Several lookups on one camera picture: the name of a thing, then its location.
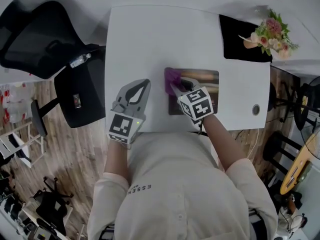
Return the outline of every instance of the purple object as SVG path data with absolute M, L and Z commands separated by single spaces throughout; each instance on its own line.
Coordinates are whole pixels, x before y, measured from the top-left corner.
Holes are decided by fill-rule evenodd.
M 181 84 L 181 72 L 172 67 L 166 67 L 164 69 L 165 92 L 171 96 L 176 96 L 170 84 L 175 85 L 181 91 L 186 90 L 185 87 Z

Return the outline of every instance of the pink flower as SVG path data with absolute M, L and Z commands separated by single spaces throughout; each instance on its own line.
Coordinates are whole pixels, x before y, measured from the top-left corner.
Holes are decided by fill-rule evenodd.
M 283 42 L 282 49 L 284 49 L 285 51 L 289 50 L 289 44 L 287 44 L 286 42 Z
M 268 18 L 265 21 L 266 28 L 270 31 L 273 35 L 281 35 L 281 24 L 279 21 L 275 20 L 274 18 Z
M 259 41 L 260 41 L 259 36 L 257 35 L 256 32 L 252 32 L 252 33 L 251 33 L 250 40 L 251 40 L 253 43 L 259 43 Z
M 290 56 L 291 56 L 291 49 L 287 49 L 287 50 L 281 49 L 281 50 L 279 50 L 279 52 L 278 52 L 278 57 L 279 57 L 280 59 L 286 60 L 286 59 L 288 59 Z
M 268 47 L 269 43 L 268 43 L 268 38 L 264 35 L 260 36 L 260 44 L 262 44 L 263 47 Z

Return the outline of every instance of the white chair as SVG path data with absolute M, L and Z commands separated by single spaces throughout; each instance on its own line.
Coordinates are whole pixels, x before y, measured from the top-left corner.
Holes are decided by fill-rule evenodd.
M 27 122 L 24 125 L 19 126 L 18 128 L 15 128 L 9 132 L 6 132 L 5 134 L 0 136 L 0 152 L 2 153 L 2 156 L 4 159 L 8 158 L 9 156 L 15 154 L 17 151 L 22 150 L 25 154 L 25 157 L 20 157 L 20 159 L 28 166 L 32 167 L 36 162 L 39 161 L 44 155 L 45 155 L 45 147 L 44 147 L 44 137 L 40 136 L 38 134 L 37 136 L 32 136 L 30 131 L 30 126 L 32 122 Z M 17 132 L 23 128 L 27 128 L 28 132 L 28 140 L 27 142 L 24 142 L 18 135 Z M 18 147 L 15 147 L 9 140 L 9 136 L 12 135 L 19 145 Z M 37 143 L 41 147 L 41 155 L 34 161 L 31 162 L 30 159 L 30 152 L 29 152 L 29 146 L 33 143 Z

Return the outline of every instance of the stool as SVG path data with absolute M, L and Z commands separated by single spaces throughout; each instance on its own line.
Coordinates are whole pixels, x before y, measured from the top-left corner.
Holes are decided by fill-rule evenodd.
M 274 165 L 276 168 L 279 169 L 280 172 L 282 172 L 284 175 L 287 175 L 288 170 L 284 168 L 281 164 L 279 164 L 274 157 L 278 152 L 285 155 L 290 160 L 294 161 L 296 158 L 290 154 L 289 152 L 285 151 L 282 148 L 282 144 L 287 143 L 293 148 L 300 150 L 302 148 L 301 145 L 294 142 L 293 140 L 285 137 L 282 135 L 280 131 L 275 131 L 267 140 L 264 149 L 263 149 L 263 159 L 266 161 L 269 161 L 272 165 Z

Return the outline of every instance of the flower bouquet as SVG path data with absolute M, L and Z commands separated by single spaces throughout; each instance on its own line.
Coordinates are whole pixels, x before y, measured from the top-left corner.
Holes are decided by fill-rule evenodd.
M 271 56 L 271 49 L 275 50 L 281 59 L 287 59 L 291 56 L 292 51 L 298 49 L 299 45 L 294 44 L 289 39 L 288 24 L 282 22 L 280 14 L 276 14 L 270 9 L 269 18 L 263 20 L 251 33 L 249 38 L 239 35 L 244 41 L 246 48 L 261 47 L 262 53 L 266 52 Z

